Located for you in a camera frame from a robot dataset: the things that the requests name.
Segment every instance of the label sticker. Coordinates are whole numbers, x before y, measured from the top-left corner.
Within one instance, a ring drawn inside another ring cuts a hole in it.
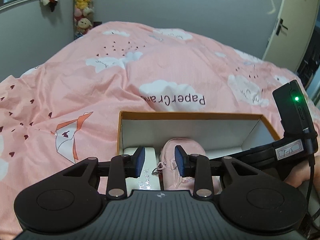
[[[302,151],[303,151],[303,145],[302,145],[301,139],[299,139],[292,143],[288,143],[280,148],[277,148],[276,155],[277,155],[277,159],[281,160]]]

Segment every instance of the door handle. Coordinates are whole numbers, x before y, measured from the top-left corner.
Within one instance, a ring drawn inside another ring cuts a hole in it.
[[[280,30],[281,28],[285,28],[286,30],[288,30],[288,27],[284,26],[283,24],[283,19],[280,19],[280,22],[279,22],[279,25],[278,25],[278,29],[277,29],[277,32],[276,32],[276,35],[279,36],[279,33],[280,33]]]

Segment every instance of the gray wall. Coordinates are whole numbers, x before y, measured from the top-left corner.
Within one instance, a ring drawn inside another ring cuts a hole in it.
[[[0,10],[0,81],[20,77],[73,41],[73,0],[60,0],[52,13],[40,0]]]
[[[261,58],[281,1],[95,0],[95,21],[129,21],[158,28],[182,28]]]

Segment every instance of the white cloud print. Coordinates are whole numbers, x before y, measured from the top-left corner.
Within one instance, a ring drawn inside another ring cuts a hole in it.
[[[40,66],[31,68],[31,69],[27,70],[25,73],[23,73],[21,76],[31,74],[33,71],[35,71],[35,70],[38,69],[39,67],[40,67]]]
[[[120,31],[117,31],[117,30],[106,31],[103,34],[105,34],[105,35],[113,35],[113,34],[115,34],[115,35],[120,35],[120,36],[124,36],[124,37],[129,37],[130,36],[129,33],[120,32]]]
[[[120,66],[125,69],[125,66],[130,61],[137,61],[142,56],[141,52],[128,52],[125,57],[100,57],[100,58],[89,58],[86,60],[87,66],[94,66],[96,73],[113,66]]]
[[[179,29],[156,29],[153,30],[154,33],[160,33],[162,35],[175,37],[181,40],[191,40],[192,35],[189,33],[185,33],[183,30]]]
[[[215,54],[216,54],[218,57],[226,57],[226,54],[223,54],[222,52],[215,52]]]
[[[244,101],[252,106],[266,107],[269,105],[269,100],[262,98],[261,88],[242,75],[230,75],[228,86],[239,101]]]
[[[4,149],[4,140],[3,140],[3,136],[0,135],[0,156],[3,152],[3,149]],[[7,163],[3,159],[0,159],[0,181],[7,175],[8,167],[9,167],[9,163]]]
[[[204,95],[188,84],[156,80],[139,87],[140,96],[156,111],[195,112],[205,107]]]
[[[290,80],[289,79],[287,79],[286,77],[284,77],[284,76],[274,76],[273,77],[275,80],[277,80],[279,83],[281,83],[281,85],[284,85],[284,84],[287,84],[287,83],[289,83],[290,82]]]
[[[242,52],[240,50],[234,49],[235,52],[244,60],[248,60],[252,63],[263,63],[263,61],[255,56],[252,56],[248,53]]]

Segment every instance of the usb port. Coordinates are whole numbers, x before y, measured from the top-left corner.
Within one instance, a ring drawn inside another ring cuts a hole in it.
[[[299,111],[301,119],[304,120],[304,114],[303,114],[301,106],[298,106],[298,111]]]

